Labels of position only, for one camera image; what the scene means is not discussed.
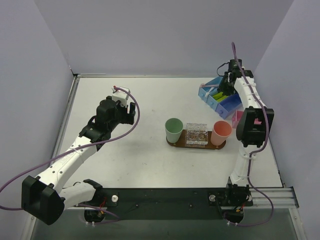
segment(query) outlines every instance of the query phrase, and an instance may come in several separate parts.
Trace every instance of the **pink box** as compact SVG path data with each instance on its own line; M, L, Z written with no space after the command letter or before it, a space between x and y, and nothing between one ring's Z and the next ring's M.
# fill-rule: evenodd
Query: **pink box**
M233 117L232 117L232 128L233 129L236 129L237 126L238 126L238 123L242 117L242 114L244 112L243 111L239 111L239 110L236 110ZM261 124L261 121L259 121L257 118L255 119L254 121L254 124Z

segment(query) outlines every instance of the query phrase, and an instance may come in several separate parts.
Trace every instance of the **pink container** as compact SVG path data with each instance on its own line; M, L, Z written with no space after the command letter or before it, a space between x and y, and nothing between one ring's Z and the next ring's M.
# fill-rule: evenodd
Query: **pink container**
M220 146L231 135L232 128L226 121L217 121L212 129L211 143L215 146Z
M240 121L240 119L242 117L242 114L244 114L243 111L238 111L238 110L235 111L235 113L234 113L234 115L232 117L232 128L233 129L237 128L238 123L239 123L239 121ZM254 121L254 124L261 124L261 122L258 119L256 119Z

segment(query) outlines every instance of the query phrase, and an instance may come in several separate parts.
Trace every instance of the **metal frame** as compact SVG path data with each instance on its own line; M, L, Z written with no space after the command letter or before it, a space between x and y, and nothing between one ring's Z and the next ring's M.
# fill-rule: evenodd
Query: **metal frame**
M62 140L65 135L65 131L67 128L68 120L71 114L73 102L75 99L75 95L77 92L78 84L80 78L163 78L168 76L162 75L106 75L106 74L79 74L74 77L73 84L70 89L70 93L68 96L68 102L65 109L65 113L63 116L63 120L60 126L60 130L58 133L58 137L55 143L55 147L53 150L52 157L55 157L61 149ZM199 78L197 75L190 75L190 76L176 76L177 78ZM294 192L293 188L260 188L264 193L266 193L274 203L274 207L277 209L289 209L292 222L294 225L294 229L296 231L297 237L299 240L306 240L306 235L303 230L302 222L300 219L300 215L298 212L298 201ZM256 192L255 190L251 190L253 206L250 208L257 208L257 209L265 209L270 208L270 203L267 199L265 199L260 193ZM70 210L79 210L80 207L71 207ZM32 236L32 232L35 226L36 218L31 216L30 214L27 217L26 224L24 226L21 239L22 240L29 240Z

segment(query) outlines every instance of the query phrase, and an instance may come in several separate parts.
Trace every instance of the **green cup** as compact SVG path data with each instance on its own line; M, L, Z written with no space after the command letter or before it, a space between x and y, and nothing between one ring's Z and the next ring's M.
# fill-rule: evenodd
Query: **green cup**
M165 122L165 134L169 143L175 144L178 142L184 124L178 118L170 118Z

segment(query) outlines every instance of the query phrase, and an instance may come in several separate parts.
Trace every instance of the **screw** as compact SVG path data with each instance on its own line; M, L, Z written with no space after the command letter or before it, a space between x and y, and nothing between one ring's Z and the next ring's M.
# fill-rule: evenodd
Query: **screw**
M209 201L210 202L215 202L216 201L216 196L215 195L210 195L209 196Z
M119 199L119 197L118 197L117 195L113 195L113 196L111 197L111 201L112 201L113 203L118 202L118 199Z

